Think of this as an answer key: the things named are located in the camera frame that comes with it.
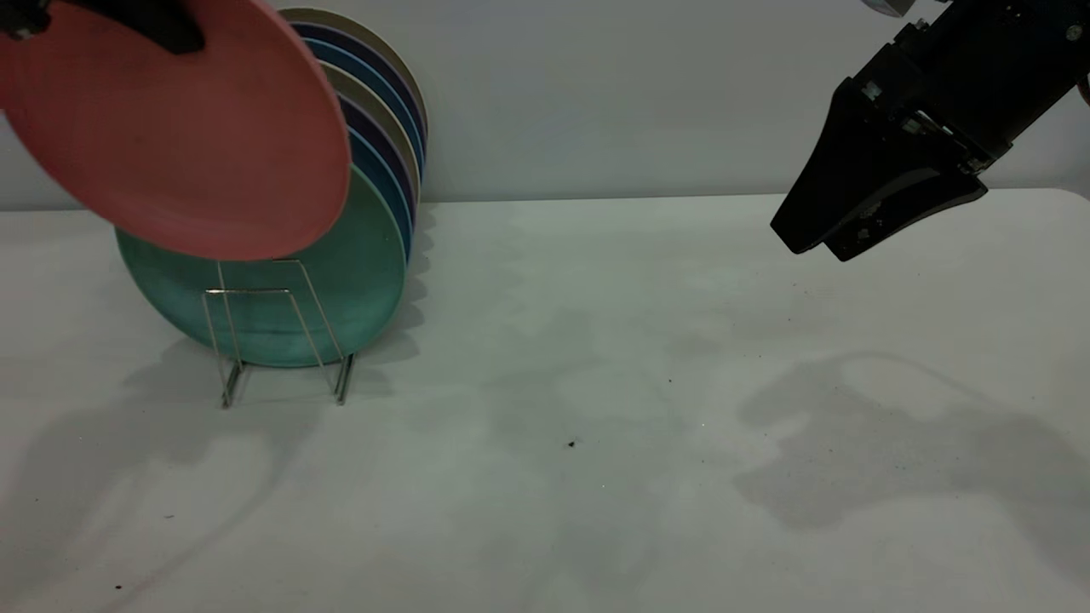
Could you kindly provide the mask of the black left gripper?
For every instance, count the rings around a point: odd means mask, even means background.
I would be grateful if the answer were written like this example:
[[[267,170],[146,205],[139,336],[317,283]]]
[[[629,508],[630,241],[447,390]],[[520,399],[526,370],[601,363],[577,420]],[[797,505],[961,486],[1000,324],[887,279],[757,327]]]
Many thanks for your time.
[[[205,36],[186,1],[69,1],[112,20],[171,55],[205,48]],[[51,23],[49,0],[1,0],[1,31],[14,40],[43,34]]]

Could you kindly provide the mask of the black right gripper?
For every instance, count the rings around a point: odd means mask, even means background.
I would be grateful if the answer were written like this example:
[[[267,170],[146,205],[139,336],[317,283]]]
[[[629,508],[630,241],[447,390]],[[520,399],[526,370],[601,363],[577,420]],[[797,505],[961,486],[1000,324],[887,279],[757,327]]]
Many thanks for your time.
[[[1086,76],[1086,1],[949,1],[836,87],[771,229],[794,255],[826,245],[849,261],[983,199],[976,175]],[[904,132],[916,127],[949,140],[941,152],[966,175],[938,172]]]

